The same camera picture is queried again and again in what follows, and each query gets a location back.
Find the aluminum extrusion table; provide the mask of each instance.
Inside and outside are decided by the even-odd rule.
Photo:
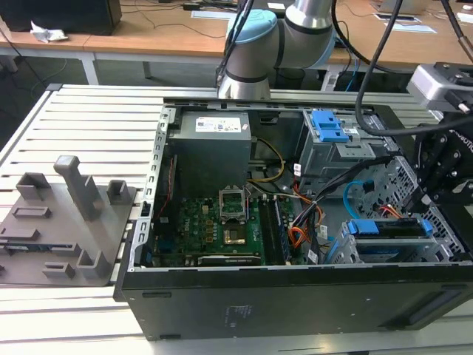
[[[15,184],[26,171],[60,181],[52,164],[77,155],[97,184],[126,180],[140,192],[127,229],[138,213],[149,153],[165,97],[213,98],[213,89],[64,85],[46,91],[0,153],[0,220],[16,201]],[[354,102],[355,94],[273,91],[290,100]],[[409,95],[366,94],[365,102],[389,104],[406,126],[434,121]],[[116,280],[117,265],[112,276]],[[471,354],[473,301],[420,331],[301,337],[148,342],[126,303],[104,288],[0,286],[0,354]]]

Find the desk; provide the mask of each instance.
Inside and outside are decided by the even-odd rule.
[[[119,60],[142,61],[144,74],[149,77],[149,63],[194,63],[218,64],[225,44],[227,21],[192,18],[191,12],[172,7],[160,11],[135,12],[134,0],[122,0],[124,12],[122,22],[113,36],[71,35],[69,41],[43,44],[36,41],[29,33],[13,33],[12,41],[20,53],[25,56],[45,56],[54,58],[76,58],[83,63],[89,84],[98,84],[98,71],[95,61]],[[138,4],[147,4],[138,0]],[[373,13],[374,9],[367,0],[344,0],[338,6],[338,19],[347,22],[350,28],[350,40],[361,53],[371,58],[385,29],[384,22],[374,16],[354,16],[343,3],[358,15]],[[452,4],[460,10],[459,4]],[[430,8],[440,9],[438,2]],[[150,10],[150,7],[139,7]],[[437,34],[403,33],[393,31],[381,56],[380,64],[399,69],[413,70],[419,63],[448,61],[469,64],[447,20],[435,18],[429,13],[418,16],[424,23],[436,30]],[[160,24],[185,24],[202,33],[220,38],[209,38],[183,26],[162,26]],[[473,26],[463,25],[466,35],[473,38]],[[15,55],[4,38],[0,38],[0,55]],[[323,89],[333,90],[338,74],[348,61],[343,49],[335,49],[329,61],[319,69],[328,71]],[[361,65],[360,71],[366,70]]]
[[[271,96],[285,101],[352,104],[356,94],[274,90]],[[18,197],[15,184],[24,172],[43,172],[49,182],[60,181],[51,170],[60,154],[77,155],[81,171],[93,174],[97,184],[125,179],[139,190],[140,198],[163,98],[172,97],[215,98],[216,93],[215,89],[76,85],[46,91],[0,152],[0,221]],[[389,103],[406,126],[435,122],[410,95],[367,93],[364,102]],[[138,214],[135,206],[127,229]],[[117,270],[115,267],[112,283]],[[473,301],[421,331],[147,342],[128,305],[114,302],[112,294],[113,285],[0,288],[0,354],[309,355],[370,351],[372,355],[460,355],[473,349]]]

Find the computer tower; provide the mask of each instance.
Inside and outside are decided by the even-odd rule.
[[[110,36],[121,19],[119,0],[2,0],[0,16],[10,31],[31,30],[31,21],[50,30]]]

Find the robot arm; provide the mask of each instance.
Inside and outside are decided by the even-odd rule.
[[[219,98],[269,99],[267,75],[273,68],[307,68],[325,62],[335,43],[331,3],[296,0],[284,20],[277,20],[271,11],[252,10],[228,58]]]

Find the cable connector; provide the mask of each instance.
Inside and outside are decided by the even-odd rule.
[[[375,191],[375,182],[373,180],[366,180],[363,183],[363,190],[365,193]]]

